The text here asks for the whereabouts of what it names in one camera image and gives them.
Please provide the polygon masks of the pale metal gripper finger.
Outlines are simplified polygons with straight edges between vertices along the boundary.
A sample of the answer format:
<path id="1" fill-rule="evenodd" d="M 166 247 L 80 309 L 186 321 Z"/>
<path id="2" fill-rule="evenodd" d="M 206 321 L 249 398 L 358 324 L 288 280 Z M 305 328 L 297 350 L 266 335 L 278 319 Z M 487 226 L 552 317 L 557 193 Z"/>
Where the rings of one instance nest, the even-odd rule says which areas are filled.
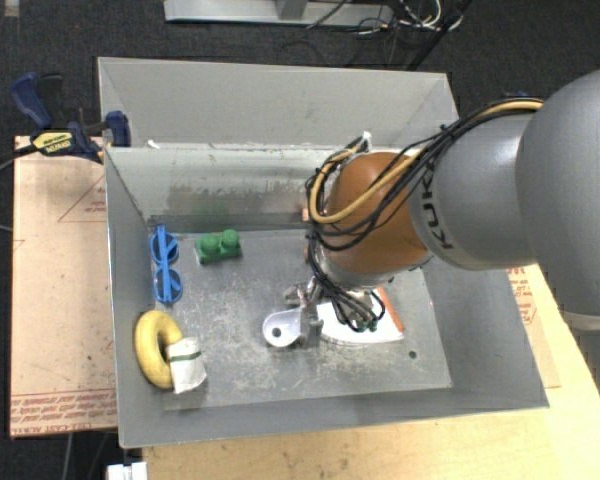
<path id="1" fill-rule="evenodd" d="M 299 343 L 303 348 L 316 347 L 320 343 L 324 321 L 315 307 L 306 307 L 301 311 Z"/>
<path id="2" fill-rule="evenodd" d="M 299 283 L 284 292 L 284 304 L 287 309 L 306 308 L 314 303 L 314 283 Z"/>

